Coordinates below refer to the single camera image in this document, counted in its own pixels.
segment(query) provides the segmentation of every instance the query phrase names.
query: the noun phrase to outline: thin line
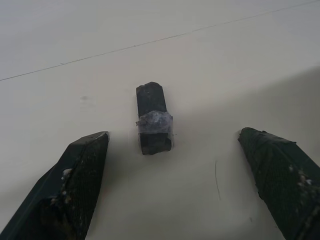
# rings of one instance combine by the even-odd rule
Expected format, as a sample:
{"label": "thin line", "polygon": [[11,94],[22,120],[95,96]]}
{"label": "thin line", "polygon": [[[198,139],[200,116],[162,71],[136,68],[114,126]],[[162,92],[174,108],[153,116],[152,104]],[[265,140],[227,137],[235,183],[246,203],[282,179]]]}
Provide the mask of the thin line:
{"label": "thin line", "polygon": [[303,6],[303,5],[313,4],[313,3],[316,3],[316,2],[319,2],[319,1],[320,0],[304,2],[304,3],[300,3],[300,4],[297,4],[297,5],[293,5],[293,6],[283,7],[283,8],[277,9],[277,10],[272,10],[272,11],[259,13],[259,14],[253,15],[253,16],[247,16],[247,17],[243,17],[243,18],[240,18],[240,19],[232,20],[232,21],[227,21],[227,22],[222,22],[222,23],[210,25],[210,26],[201,27],[201,28],[198,28],[198,29],[194,29],[192,31],[188,31],[188,32],[185,32],[185,33],[178,34],[178,35],[169,36],[169,37],[161,38],[161,39],[154,40],[154,41],[148,41],[148,42],[144,42],[144,43],[141,43],[141,44],[128,46],[128,47],[124,47],[124,48],[119,48],[119,49],[116,49],[116,50],[100,53],[100,54],[97,54],[97,55],[88,56],[88,57],[80,58],[80,59],[77,59],[77,60],[69,61],[69,62],[66,62],[66,63],[59,64],[59,65],[50,66],[50,67],[42,68],[42,69],[39,69],[39,70],[30,71],[30,72],[19,74],[19,75],[15,75],[15,76],[6,77],[6,78],[3,78],[3,79],[0,79],[0,81],[17,78],[17,77],[21,77],[21,76],[24,76],[24,75],[33,74],[33,73],[37,73],[37,72],[40,72],[40,71],[48,70],[48,69],[57,68],[57,67],[60,67],[60,66],[63,66],[63,65],[72,64],[72,63],[75,63],[75,62],[79,62],[79,61],[82,61],[82,60],[99,57],[99,56],[106,55],[106,54],[111,54],[111,53],[124,51],[124,50],[127,50],[127,49],[143,46],[143,45],[146,45],[146,44],[156,43],[156,42],[159,42],[159,41],[162,41],[162,40],[167,40],[167,39],[180,37],[180,36],[183,36],[183,35],[188,35],[188,34],[191,34],[191,33],[197,32],[197,31],[201,31],[201,30],[204,30],[204,29],[214,28],[214,27],[217,27],[217,26],[230,24],[230,23],[234,23],[234,22],[238,22],[238,21],[242,21],[242,20],[252,19],[252,18],[255,18],[255,17],[268,15],[268,14],[271,14],[271,13],[275,13],[275,12],[286,10],[286,9],[296,8],[296,7],[300,7],[300,6]]}
{"label": "thin line", "polygon": [[216,189],[218,189],[218,194],[219,194],[219,199],[221,201],[221,196],[220,196],[220,191],[219,191],[219,187],[218,187],[218,181],[217,181],[217,160],[215,161],[215,165],[214,165],[214,176],[215,176],[215,184],[216,184]]}

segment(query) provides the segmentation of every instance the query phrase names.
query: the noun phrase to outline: white table surface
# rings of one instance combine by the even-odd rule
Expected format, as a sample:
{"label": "white table surface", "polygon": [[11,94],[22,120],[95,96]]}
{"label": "white table surface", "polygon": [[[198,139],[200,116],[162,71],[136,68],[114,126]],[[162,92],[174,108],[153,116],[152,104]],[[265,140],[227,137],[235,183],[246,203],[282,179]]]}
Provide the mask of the white table surface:
{"label": "white table surface", "polygon": [[[88,240],[282,240],[237,132],[320,164],[319,1],[5,0],[0,53],[0,231],[67,145],[100,131]],[[175,146],[143,156],[136,87],[151,81]]]}

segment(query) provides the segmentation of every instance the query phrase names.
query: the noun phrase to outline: clear tape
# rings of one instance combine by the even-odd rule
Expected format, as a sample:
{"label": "clear tape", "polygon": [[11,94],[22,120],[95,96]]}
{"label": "clear tape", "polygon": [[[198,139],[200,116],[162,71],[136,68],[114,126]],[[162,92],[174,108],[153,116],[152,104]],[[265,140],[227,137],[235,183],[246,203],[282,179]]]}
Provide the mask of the clear tape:
{"label": "clear tape", "polygon": [[135,124],[138,126],[139,134],[168,134],[171,137],[173,120],[167,111],[151,111],[142,115]]}

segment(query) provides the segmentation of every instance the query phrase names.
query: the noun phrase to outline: scratch mark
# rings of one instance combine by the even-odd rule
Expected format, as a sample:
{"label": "scratch mark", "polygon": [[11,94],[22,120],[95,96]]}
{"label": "scratch mark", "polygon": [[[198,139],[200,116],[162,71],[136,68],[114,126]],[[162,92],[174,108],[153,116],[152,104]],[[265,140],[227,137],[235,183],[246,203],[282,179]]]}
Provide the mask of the scratch mark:
{"label": "scratch mark", "polygon": [[234,22],[238,22],[238,21],[242,21],[242,20],[253,19],[255,17],[272,14],[272,13],[279,12],[279,11],[282,11],[282,10],[287,10],[287,9],[300,7],[300,6],[303,6],[303,5],[313,4],[313,3],[316,3],[316,2],[319,2],[319,1],[320,0],[304,2],[304,3],[297,4],[297,5],[292,5],[292,6],[276,9],[276,10],[262,12],[262,13],[259,13],[259,14],[256,14],[256,15],[252,15],[252,16],[242,17],[240,19],[235,19],[235,20],[226,21],[226,22],[222,22],[222,23],[218,23],[218,24],[214,24],[214,25],[200,27],[200,28],[197,28],[197,29],[194,29],[194,30],[191,30],[191,31],[187,31],[187,32],[181,33],[181,34],[168,36],[168,37],[164,37],[164,38],[153,40],[153,41],[147,41],[147,42],[144,42],[144,43],[140,43],[140,44],[124,47],[124,48],[115,49],[115,50],[104,52],[104,53],[100,53],[100,54],[97,54],[97,55],[87,56],[87,57],[80,58],[80,59],[73,60],[73,61],[69,61],[69,62],[62,62],[59,65],[49,66],[49,67],[38,69],[38,70],[35,70],[35,71],[30,71],[30,72],[26,72],[26,73],[23,73],[23,74],[2,78],[2,79],[0,79],[0,81],[17,78],[17,77],[21,77],[21,76],[24,76],[24,75],[33,74],[33,73],[37,73],[37,72],[40,72],[40,71],[48,70],[48,69],[61,67],[61,66],[67,65],[67,64],[72,64],[72,63],[79,62],[79,61],[82,61],[82,60],[91,59],[91,58],[95,58],[95,57],[99,57],[99,56],[103,56],[103,55],[107,55],[107,54],[111,54],[111,53],[121,52],[121,51],[124,51],[124,50],[127,50],[127,49],[136,48],[136,47],[140,47],[140,46],[143,46],[143,45],[156,43],[156,42],[167,40],[167,39],[177,38],[177,37],[180,37],[180,36],[183,36],[183,35],[189,35],[189,34],[192,34],[194,32],[198,32],[198,31],[201,31],[201,30],[214,28],[214,27],[217,27],[217,26],[225,25],[225,24],[230,24],[230,23],[234,23]]}
{"label": "scratch mark", "polygon": [[219,191],[219,187],[218,187],[218,181],[217,181],[217,160],[215,160],[215,165],[214,165],[214,175],[215,175],[215,184],[216,184],[216,189],[218,190],[218,194],[219,194],[219,199],[221,201],[221,196],[220,196],[220,191]]}

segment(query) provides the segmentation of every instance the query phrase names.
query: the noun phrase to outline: white surface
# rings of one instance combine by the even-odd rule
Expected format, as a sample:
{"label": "white surface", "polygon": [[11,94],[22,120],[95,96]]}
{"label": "white surface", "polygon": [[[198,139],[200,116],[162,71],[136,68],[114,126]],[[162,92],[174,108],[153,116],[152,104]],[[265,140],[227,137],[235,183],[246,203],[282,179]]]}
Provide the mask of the white surface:
{"label": "white surface", "polygon": [[[283,239],[237,132],[297,141],[320,163],[320,2],[51,3],[0,10],[1,78],[25,74],[0,81],[0,229],[70,142],[106,130],[88,240]],[[164,88],[175,148],[142,156],[135,89],[150,81]]]}

